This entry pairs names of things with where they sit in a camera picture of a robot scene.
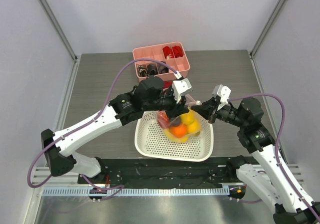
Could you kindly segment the yellow lemon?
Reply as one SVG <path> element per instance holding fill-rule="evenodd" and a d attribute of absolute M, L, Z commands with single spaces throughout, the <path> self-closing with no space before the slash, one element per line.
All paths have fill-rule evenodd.
<path fill-rule="evenodd" d="M 190 125 L 196 120 L 196 113 L 193 110 L 180 115 L 181 121 L 185 125 Z"/>

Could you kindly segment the clear zip top bag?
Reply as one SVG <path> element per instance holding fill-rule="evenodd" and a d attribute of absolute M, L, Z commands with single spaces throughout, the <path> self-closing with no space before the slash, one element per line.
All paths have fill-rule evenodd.
<path fill-rule="evenodd" d="M 190 137 L 196 137 L 201 133 L 202 125 L 200 115 L 191 110 L 191 107 L 197 104 L 201 104 L 201 102 L 194 100 L 191 95 L 187 94 L 187 113 L 170 119 L 165 111 L 156 112 L 157 123 L 171 141 L 184 143 Z"/>

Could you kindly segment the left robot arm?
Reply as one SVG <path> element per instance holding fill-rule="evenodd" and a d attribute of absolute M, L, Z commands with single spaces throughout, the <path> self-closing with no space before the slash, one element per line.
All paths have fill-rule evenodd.
<path fill-rule="evenodd" d="M 42 148 L 50 174 L 58 177 L 75 172 L 97 184 L 102 183 L 107 172 L 101 159 L 81 155 L 76 150 L 105 132 L 140 119 L 146 111 L 165 111 L 169 118 L 187 113 L 185 95 L 191 90 L 187 78 L 175 80 L 168 89 L 164 89 L 164 81 L 151 76 L 81 122 L 56 132 L 50 129 L 42 131 Z"/>

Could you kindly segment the small dark plum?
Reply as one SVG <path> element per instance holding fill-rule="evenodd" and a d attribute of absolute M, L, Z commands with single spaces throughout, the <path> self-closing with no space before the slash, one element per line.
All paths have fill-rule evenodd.
<path fill-rule="evenodd" d="M 182 122 L 181 118 L 180 117 L 176 117 L 176 118 L 174 118 L 174 119 L 172 119 L 170 121 L 170 125 L 173 126 L 173 127 L 177 127 L 177 126 L 179 126 L 181 124 L 181 122 Z"/>

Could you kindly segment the orange fruit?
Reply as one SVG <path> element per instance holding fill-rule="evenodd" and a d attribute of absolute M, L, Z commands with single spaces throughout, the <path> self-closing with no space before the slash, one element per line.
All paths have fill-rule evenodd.
<path fill-rule="evenodd" d="M 188 134 L 187 125 L 183 123 L 177 127 L 170 126 L 169 131 L 177 138 L 181 138 Z"/>

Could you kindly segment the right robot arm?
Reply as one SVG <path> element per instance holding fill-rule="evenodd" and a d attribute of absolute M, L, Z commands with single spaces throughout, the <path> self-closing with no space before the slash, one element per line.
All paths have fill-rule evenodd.
<path fill-rule="evenodd" d="M 239 127 L 238 140 L 260 164 L 266 180 L 252 164 L 239 156 L 226 165 L 226 177 L 247 184 L 270 209 L 276 224 L 314 224 L 320 221 L 320 204 L 303 189 L 279 152 L 279 137 L 273 138 L 262 124 L 264 115 L 258 94 L 239 98 L 238 108 L 227 104 L 218 108 L 218 97 L 192 106 L 209 123 L 217 119 Z"/>

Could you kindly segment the red yellow mango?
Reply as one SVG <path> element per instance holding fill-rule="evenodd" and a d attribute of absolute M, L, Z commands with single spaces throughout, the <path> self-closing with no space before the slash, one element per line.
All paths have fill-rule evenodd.
<path fill-rule="evenodd" d="M 164 111 L 157 113 L 157 123 L 162 129 L 167 129 L 170 126 L 170 120 Z"/>

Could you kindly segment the yellow banana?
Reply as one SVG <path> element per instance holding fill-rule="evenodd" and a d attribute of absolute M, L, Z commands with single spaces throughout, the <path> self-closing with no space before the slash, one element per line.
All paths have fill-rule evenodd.
<path fill-rule="evenodd" d="M 163 133 L 167 136 L 168 139 L 176 143 L 185 143 L 189 139 L 188 135 L 183 136 L 181 138 L 177 138 L 169 131 L 169 129 L 164 129 Z"/>

